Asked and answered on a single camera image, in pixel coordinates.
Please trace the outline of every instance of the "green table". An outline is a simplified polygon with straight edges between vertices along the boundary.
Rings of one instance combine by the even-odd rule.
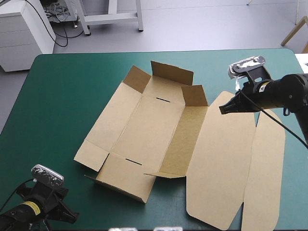
[[[132,65],[151,73],[150,61],[155,60],[192,70],[194,84],[203,84],[211,103],[222,90],[235,92],[235,83],[227,74],[229,64],[253,55],[266,58],[266,68],[273,79],[302,72],[294,54],[287,49],[39,56],[0,135],[0,204],[19,183],[31,177],[31,167],[40,163],[65,176],[65,185],[70,189],[65,202],[81,213],[74,225],[53,222],[55,229],[152,229],[167,225],[211,229],[187,215],[185,179],[156,179],[144,205],[94,184],[83,175],[95,177],[96,172],[73,158]],[[282,109],[275,112],[284,124],[301,134],[293,115],[282,116]],[[307,193],[308,152],[287,133],[276,229],[308,229]],[[18,202],[20,199],[14,197],[8,208]],[[231,229],[240,228],[241,212],[240,209]]]

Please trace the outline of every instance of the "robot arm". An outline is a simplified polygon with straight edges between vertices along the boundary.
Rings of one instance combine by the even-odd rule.
[[[308,74],[291,74],[272,80],[264,63],[262,56],[254,56],[229,66],[229,76],[236,79],[238,92],[219,107],[221,113],[258,112],[256,105],[263,109],[283,108],[286,116],[295,113],[307,143]],[[247,77],[248,82],[240,90],[238,80],[243,77]]]
[[[23,183],[16,189],[24,202],[0,215],[0,231],[27,231],[42,220],[51,230],[48,220],[74,223],[78,213],[71,212],[63,203],[68,189],[63,188],[64,177],[51,169],[35,165],[32,168],[33,188]]]

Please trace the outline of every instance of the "floor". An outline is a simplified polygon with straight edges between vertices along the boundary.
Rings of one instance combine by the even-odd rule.
[[[142,33],[136,23],[92,26],[91,36],[70,39],[65,48],[55,46],[54,53],[280,48],[294,27],[296,0],[254,0],[246,6],[247,1],[142,0]],[[88,15],[105,13],[107,3],[84,0]],[[300,3],[299,18],[307,14],[305,6]],[[119,0],[119,12],[133,10],[134,0]],[[61,26],[53,27],[63,34]],[[73,29],[71,23],[65,28],[69,36],[82,29]],[[57,41],[65,44],[63,38]],[[306,42],[304,27],[286,47],[301,53]],[[0,132],[26,76],[27,71],[5,73],[0,69]]]

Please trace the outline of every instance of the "cardboard box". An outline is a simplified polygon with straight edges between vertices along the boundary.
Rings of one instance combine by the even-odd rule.
[[[78,150],[95,182],[144,203],[155,176],[186,176],[208,105],[193,72],[151,62],[133,66]]]
[[[191,216],[226,230],[244,202],[242,230],[273,230],[283,128],[263,114],[257,126],[253,113],[222,115],[233,94],[223,91],[209,107],[191,71],[151,64],[153,76],[131,68],[75,160],[99,172],[96,183],[144,203],[155,177],[186,176]]]

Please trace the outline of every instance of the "black cable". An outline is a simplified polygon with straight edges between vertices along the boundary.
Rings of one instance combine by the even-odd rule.
[[[17,189],[19,187],[21,187],[23,184],[26,184],[30,181],[33,181],[33,178],[32,179],[29,179],[29,180],[26,180],[24,183],[20,184],[15,190],[14,192],[12,192],[12,194],[9,196],[9,198],[6,200],[6,202],[3,204],[3,206],[0,208],[0,212],[4,209],[4,207],[6,206],[6,204],[9,202],[9,200],[11,199],[11,197],[15,194],[15,192],[17,191]]]
[[[78,35],[76,35],[76,36],[68,36],[67,38],[68,38],[68,39],[77,38],[77,37],[79,37],[80,35],[82,35],[82,33],[83,33],[83,31],[81,31],[80,34],[78,34]],[[55,32],[55,34],[58,35],[58,36],[60,36],[60,37],[66,38],[66,36],[59,35],[59,34],[57,34],[56,32]]]
[[[48,30],[47,27],[46,27],[46,24],[44,23],[44,20],[43,20],[42,17],[40,16],[40,14],[39,14],[39,12],[37,11],[37,9],[36,9],[28,0],[25,0],[25,1],[26,1],[27,3],[29,3],[29,5],[30,5],[30,6],[35,10],[35,12],[38,14],[39,18],[41,19],[42,23],[44,24],[44,27],[45,27],[47,33],[49,34],[50,38],[54,41],[54,43],[57,44],[57,45],[60,46],[60,47],[66,47],[66,46],[68,45],[68,37],[67,37],[66,29],[64,28],[64,26],[63,26],[63,30],[64,30],[64,33],[65,33],[65,35],[66,35],[66,44],[65,44],[65,45],[61,45],[61,44],[57,43],[56,40],[53,39],[53,37],[51,36],[49,30]]]
[[[58,19],[57,18],[57,16],[55,15],[55,14],[53,14],[53,13],[51,13],[51,12],[48,12],[48,11],[45,11],[45,13],[49,13],[50,15],[48,15],[48,18],[50,18],[50,17],[54,17],[54,18],[56,18],[56,19]],[[63,38],[68,38],[68,39],[73,39],[73,38],[77,38],[77,37],[79,37],[80,35],[82,35],[82,33],[83,33],[83,30],[78,34],[78,35],[75,35],[75,36],[63,36],[63,35],[59,35],[58,33],[56,33],[56,32],[54,32],[56,35],[58,35],[58,36],[60,36],[60,37],[63,37]]]
[[[277,119],[275,119],[274,117],[272,117],[269,113],[267,113],[263,108],[259,107],[255,102],[253,102],[247,95],[245,95],[244,92],[242,92],[241,89],[239,89],[239,92],[250,102],[252,103],[255,107],[257,107],[261,112],[263,112],[264,114],[266,114],[269,118],[271,118],[272,120],[274,120],[277,124],[279,124],[281,127],[283,127],[284,129],[286,129],[288,132],[291,133],[291,135],[293,135],[295,138],[297,138],[307,149],[308,149],[308,145],[298,136],[296,135],[293,131],[291,131],[286,125],[282,124],[281,122],[279,122]]]

